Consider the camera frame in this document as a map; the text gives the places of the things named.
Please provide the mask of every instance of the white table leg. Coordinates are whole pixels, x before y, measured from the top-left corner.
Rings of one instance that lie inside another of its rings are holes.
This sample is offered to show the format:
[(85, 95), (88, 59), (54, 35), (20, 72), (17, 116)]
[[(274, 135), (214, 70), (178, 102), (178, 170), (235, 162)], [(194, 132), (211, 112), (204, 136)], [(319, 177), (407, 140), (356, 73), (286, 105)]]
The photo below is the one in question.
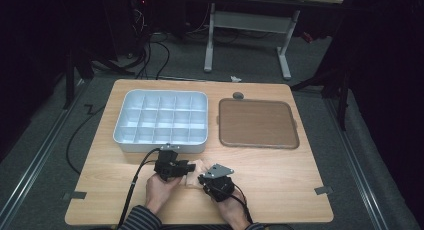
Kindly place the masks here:
[(205, 56), (205, 72), (212, 71), (212, 61), (213, 61), (213, 30), (215, 25), (215, 3), (211, 3), (211, 14), (209, 19), (209, 38), (208, 45), (206, 46), (206, 56)]
[(286, 59), (286, 51), (287, 51), (287, 47), (289, 46), (291, 36), (293, 35), (294, 28), (296, 27), (299, 14), (300, 14), (299, 10), (294, 12), (288, 27), (288, 31), (286, 33), (286, 38), (284, 39), (283, 46), (277, 48), (278, 59), (280, 60), (280, 67), (281, 67), (281, 71), (283, 72), (283, 78), (285, 80), (291, 79), (290, 69)]

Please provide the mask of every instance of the hand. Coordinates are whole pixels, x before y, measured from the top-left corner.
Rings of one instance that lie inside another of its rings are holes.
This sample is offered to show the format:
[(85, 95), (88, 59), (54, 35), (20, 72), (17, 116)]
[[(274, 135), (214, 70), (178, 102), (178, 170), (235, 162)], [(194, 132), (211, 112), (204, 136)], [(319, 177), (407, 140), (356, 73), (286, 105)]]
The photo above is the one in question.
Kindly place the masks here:
[(146, 204), (144, 206), (156, 215), (168, 201), (172, 191), (178, 186), (181, 179), (182, 177), (179, 177), (166, 182), (160, 178), (159, 174), (153, 174), (147, 180)]
[[(245, 203), (240, 191), (234, 190), (232, 195)], [(249, 221), (247, 221), (243, 206), (234, 198), (230, 197), (222, 202), (213, 201), (217, 204), (222, 218), (230, 224), (234, 230), (244, 230), (250, 225)]]

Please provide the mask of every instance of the plastic compartment tray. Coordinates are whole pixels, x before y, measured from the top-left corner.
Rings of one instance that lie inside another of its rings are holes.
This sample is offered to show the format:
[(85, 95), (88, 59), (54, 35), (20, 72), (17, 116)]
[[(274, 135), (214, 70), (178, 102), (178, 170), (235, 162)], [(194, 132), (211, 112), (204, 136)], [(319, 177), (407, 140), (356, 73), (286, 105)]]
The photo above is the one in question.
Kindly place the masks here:
[(208, 98), (202, 92), (132, 90), (113, 133), (125, 152), (149, 152), (166, 144), (200, 153), (208, 136)]

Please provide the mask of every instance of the striped sleeve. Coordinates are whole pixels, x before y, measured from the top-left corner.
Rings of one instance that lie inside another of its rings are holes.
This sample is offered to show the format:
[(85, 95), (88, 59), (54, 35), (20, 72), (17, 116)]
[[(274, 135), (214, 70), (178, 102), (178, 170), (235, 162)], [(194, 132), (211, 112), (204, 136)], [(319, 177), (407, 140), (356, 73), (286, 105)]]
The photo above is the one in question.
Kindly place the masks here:
[(246, 228), (246, 230), (262, 230), (262, 229), (265, 229), (265, 228), (260, 223), (253, 223)]
[(149, 209), (135, 206), (119, 230), (156, 230), (162, 226), (161, 220)]

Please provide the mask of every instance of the handheld controller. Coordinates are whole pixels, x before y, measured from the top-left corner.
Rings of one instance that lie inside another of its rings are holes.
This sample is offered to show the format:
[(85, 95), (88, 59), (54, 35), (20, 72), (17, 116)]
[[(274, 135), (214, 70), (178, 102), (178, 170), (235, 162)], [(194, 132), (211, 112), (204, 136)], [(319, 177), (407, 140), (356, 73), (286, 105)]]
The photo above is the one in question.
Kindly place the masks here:
[(172, 150), (162, 150), (159, 152), (154, 170), (162, 180), (167, 181), (168, 178), (182, 177), (189, 172), (193, 172), (196, 168), (196, 164), (188, 164), (188, 160), (177, 161), (177, 156), (178, 153)]
[(206, 173), (199, 175), (199, 183), (203, 185), (203, 191), (215, 201), (222, 202), (234, 192), (234, 183), (227, 175), (234, 170), (219, 164), (214, 164)]

